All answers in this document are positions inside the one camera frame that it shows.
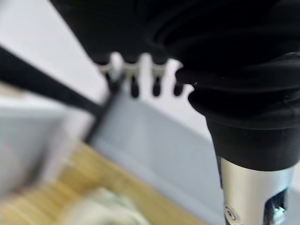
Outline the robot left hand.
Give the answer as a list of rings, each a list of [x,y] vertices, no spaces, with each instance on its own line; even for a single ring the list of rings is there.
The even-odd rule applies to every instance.
[[[160,53],[206,118],[229,225],[280,225],[300,159],[297,0],[55,0],[90,57]]]

